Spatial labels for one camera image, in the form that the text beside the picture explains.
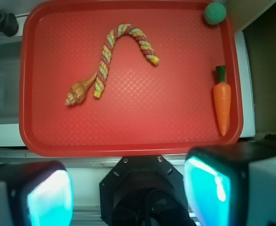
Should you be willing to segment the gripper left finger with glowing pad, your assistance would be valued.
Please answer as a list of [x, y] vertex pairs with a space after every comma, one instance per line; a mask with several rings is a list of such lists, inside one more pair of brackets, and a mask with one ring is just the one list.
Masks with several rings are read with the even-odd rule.
[[69, 226], [71, 175], [59, 161], [0, 164], [0, 226]]

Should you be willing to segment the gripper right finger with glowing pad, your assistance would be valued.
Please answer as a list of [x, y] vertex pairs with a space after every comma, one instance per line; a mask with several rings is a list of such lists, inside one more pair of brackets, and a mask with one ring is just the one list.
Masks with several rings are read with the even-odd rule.
[[183, 183], [203, 226], [276, 226], [276, 142], [191, 148]]

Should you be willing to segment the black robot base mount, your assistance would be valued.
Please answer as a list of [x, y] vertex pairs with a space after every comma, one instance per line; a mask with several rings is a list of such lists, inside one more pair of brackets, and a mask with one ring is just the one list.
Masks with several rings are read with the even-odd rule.
[[109, 226], [194, 226], [183, 175], [162, 156], [125, 156], [99, 183]]

